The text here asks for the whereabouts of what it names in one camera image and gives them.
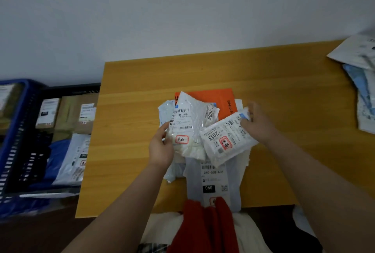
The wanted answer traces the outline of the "person's right hand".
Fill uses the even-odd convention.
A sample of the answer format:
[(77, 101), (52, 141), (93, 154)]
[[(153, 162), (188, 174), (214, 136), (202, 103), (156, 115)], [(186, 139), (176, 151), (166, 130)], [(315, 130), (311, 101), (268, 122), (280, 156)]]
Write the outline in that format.
[(256, 126), (256, 137), (252, 137), (265, 146), (269, 146), (274, 139), (280, 135), (279, 130), (275, 127), (269, 117), (265, 114), (259, 104), (250, 102), (248, 104), (249, 119)]

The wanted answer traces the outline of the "white parcel with tall label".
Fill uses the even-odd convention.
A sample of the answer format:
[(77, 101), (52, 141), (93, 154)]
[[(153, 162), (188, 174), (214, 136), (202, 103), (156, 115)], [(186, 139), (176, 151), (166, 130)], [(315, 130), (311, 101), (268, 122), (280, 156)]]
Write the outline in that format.
[(199, 132), (203, 129), (207, 105), (208, 103), (180, 92), (166, 134), (174, 151), (180, 156), (205, 161), (205, 149)]

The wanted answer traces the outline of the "white parcel red stamp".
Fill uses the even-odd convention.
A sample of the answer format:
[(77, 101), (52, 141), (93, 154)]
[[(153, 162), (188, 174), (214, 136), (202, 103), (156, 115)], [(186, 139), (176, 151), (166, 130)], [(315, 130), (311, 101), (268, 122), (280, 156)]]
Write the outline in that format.
[(248, 107), (199, 132), (207, 157), (214, 167), (218, 168), (259, 143), (241, 126), (242, 119), (250, 119)]

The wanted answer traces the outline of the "person's left forearm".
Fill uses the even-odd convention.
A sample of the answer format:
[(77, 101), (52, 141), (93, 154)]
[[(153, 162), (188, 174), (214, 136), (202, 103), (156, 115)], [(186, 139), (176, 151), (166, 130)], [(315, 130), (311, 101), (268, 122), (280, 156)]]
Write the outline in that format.
[(168, 166), (149, 162), (129, 187), (62, 253), (135, 253)]

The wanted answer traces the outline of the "pale blue-white parcel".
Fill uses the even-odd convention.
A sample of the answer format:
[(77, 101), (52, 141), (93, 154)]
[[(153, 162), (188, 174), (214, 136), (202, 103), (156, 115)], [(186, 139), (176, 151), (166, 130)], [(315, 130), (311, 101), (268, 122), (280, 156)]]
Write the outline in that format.
[(175, 109), (175, 105), (175, 100), (167, 100), (158, 107), (160, 122), (159, 126), (162, 126), (166, 122), (170, 122)]

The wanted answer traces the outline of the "clear bagged parcel white label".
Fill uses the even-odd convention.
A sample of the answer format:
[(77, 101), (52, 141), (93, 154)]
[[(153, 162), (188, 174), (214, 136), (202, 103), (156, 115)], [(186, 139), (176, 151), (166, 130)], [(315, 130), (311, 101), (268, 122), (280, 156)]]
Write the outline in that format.
[(219, 112), (220, 109), (217, 108), (216, 103), (208, 103), (203, 119), (203, 128), (207, 128), (218, 122)]

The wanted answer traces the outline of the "orange parcel bag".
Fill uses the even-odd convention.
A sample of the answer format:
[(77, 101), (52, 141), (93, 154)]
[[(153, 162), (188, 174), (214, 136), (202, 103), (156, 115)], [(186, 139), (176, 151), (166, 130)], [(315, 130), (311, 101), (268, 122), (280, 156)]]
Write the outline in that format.
[(218, 120), (222, 120), (237, 112), (234, 94), (231, 88), (200, 90), (187, 92), (193, 98), (205, 103), (215, 103), (219, 108)]

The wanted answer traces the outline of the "white parcel bag with label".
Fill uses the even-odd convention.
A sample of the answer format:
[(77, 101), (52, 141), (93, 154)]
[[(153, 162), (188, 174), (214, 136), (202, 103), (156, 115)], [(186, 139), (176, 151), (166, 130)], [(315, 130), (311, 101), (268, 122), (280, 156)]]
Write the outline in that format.
[(90, 134), (72, 135), (64, 160), (53, 186), (81, 186), (86, 167)]

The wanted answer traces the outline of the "white shirt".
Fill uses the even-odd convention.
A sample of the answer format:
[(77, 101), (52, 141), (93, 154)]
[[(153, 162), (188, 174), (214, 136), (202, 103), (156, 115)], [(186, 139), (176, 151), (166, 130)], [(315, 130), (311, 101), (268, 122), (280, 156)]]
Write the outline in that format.
[[(247, 213), (233, 213), (234, 229), (240, 253), (272, 253), (257, 227)], [(141, 238), (142, 243), (171, 245), (183, 222), (183, 214), (151, 214)]]

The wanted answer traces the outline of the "plaid garment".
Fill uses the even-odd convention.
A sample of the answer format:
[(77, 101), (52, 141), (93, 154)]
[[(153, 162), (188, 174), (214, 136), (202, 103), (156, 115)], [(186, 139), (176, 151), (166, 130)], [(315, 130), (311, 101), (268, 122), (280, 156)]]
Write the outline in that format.
[(137, 253), (166, 253), (169, 245), (158, 243), (139, 244)]

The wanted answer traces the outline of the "small brown cardboard box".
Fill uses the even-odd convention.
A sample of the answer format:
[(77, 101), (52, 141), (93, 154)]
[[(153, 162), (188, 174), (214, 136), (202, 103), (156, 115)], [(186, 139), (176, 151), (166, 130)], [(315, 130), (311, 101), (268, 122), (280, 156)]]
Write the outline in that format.
[(55, 127), (60, 101), (61, 98), (43, 100), (35, 124), (36, 129), (53, 129)]

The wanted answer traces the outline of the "light blue mailer bag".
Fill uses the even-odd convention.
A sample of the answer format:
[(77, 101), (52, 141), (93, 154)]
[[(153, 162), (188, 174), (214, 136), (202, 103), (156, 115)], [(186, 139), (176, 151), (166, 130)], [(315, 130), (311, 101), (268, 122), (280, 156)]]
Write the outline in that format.
[(343, 69), (353, 81), (361, 99), (363, 99), (363, 102), (365, 103), (365, 106), (372, 114), (375, 114), (375, 90), (373, 92), (370, 90), (370, 80), (366, 76), (366, 72), (369, 73), (371, 71), (348, 64), (343, 64)]

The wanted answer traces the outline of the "white printed mailer bag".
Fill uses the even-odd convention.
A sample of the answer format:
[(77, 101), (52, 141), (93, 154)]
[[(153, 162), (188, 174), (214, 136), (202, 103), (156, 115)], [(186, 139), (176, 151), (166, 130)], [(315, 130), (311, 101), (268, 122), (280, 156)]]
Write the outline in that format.
[(357, 96), (358, 129), (375, 135), (375, 72), (364, 70), (367, 94)]

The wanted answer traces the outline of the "blue plastic basket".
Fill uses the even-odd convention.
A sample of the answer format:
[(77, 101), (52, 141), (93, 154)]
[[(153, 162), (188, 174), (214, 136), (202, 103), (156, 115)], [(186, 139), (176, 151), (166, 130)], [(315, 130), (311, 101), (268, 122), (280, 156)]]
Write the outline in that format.
[(78, 186), (53, 185), (60, 166), (50, 162), (53, 130), (35, 128), (44, 99), (87, 93), (83, 85), (47, 87), (29, 79), (1, 80), (20, 84), (21, 92), (0, 145), (0, 221), (49, 205), (53, 194), (78, 193)]

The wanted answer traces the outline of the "brown box in basket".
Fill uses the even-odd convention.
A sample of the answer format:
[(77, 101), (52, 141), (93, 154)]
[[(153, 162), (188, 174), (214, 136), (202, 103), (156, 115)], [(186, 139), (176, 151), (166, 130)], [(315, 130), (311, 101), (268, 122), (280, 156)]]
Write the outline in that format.
[(23, 89), (23, 83), (0, 84), (0, 136), (10, 128)]

